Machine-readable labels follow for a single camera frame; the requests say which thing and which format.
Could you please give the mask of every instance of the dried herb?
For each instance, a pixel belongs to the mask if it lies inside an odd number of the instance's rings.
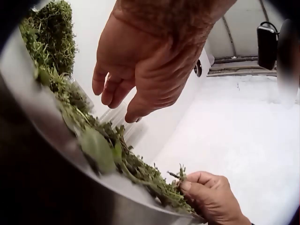
[[[76,53],[72,32],[72,10],[65,1],[50,2],[39,12],[30,11],[20,31],[35,64],[34,77],[48,86],[58,100],[58,108],[68,128],[78,137],[82,151],[103,173],[119,171],[135,184],[143,185],[163,206],[195,214],[180,193],[178,183],[166,183],[161,173],[135,156],[124,141],[124,126],[112,128],[94,118],[86,96],[69,80]],[[185,168],[176,175],[185,179]]]

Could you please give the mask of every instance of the black device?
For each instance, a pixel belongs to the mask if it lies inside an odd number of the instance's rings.
[[[276,27],[263,22],[257,28],[258,64],[268,70],[275,66],[277,57],[278,31]]]

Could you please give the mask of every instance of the metal bar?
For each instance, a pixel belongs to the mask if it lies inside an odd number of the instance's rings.
[[[207,77],[226,77],[226,76],[247,76],[247,75],[257,75],[257,76],[271,76],[276,77],[276,71],[240,71],[240,72],[228,72],[228,73],[213,73],[208,74]]]
[[[266,20],[267,22],[270,22],[270,21],[269,21],[268,14],[267,14],[267,11],[266,11],[266,8],[265,8],[265,5],[264,5],[264,3],[263,3],[263,0],[259,0],[259,2],[260,2],[260,6],[262,7],[262,11],[263,11],[263,14],[264,14],[264,16],[265,16],[265,20]]]
[[[243,62],[243,61],[257,61],[258,56],[253,55],[253,56],[239,56],[237,58],[231,58],[231,57],[222,57],[222,58],[216,58],[214,60],[215,64],[218,63],[227,63],[227,62]]]
[[[228,66],[228,67],[211,67],[209,71],[224,71],[224,70],[230,70],[230,71],[237,71],[237,70],[245,70],[245,69],[260,69],[265,70],[265,68],[261,66]]]
[[[230,42],[231,42],[231,46],[232,46],[232,51],[233,51],[234,57],[237,57],[237,54],[236,54],[236,48],[235,48],[235,46],[234,46],[233,39],[232,39],[230,30],[229,30],[228,24],[227,24],[227,21],[226,21],[226,19],[225,19],[224,16],[222,17],[222,20],[223,20],[223,22],[224,22],[224,25],[225,25],[225,27],[226,27],[226,30],[227,30],[227,33],[228,33],[228,36],[229,36],[229,39],[230,39]]]

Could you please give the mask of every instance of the fingernail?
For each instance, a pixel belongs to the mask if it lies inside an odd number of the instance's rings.
[[[182,184],[180,185],[181,189],[183,191],[189,191],[191,189],[192,183],[188,181],[183,181]]]
[[[142,118],[141,118],[141,117],[139,117],[139,118],[136,120],[136,123],[137,123],[137,122],[140,122],[140,121],[141,121],[141,119],[142,119]]]

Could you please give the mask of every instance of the white floor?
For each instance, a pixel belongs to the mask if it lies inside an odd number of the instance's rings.
[[[207,78],[154,160],[167,171],[228,177],[252,223],[283,225],[299,205],[300,107],[280,104],[276,78]]]

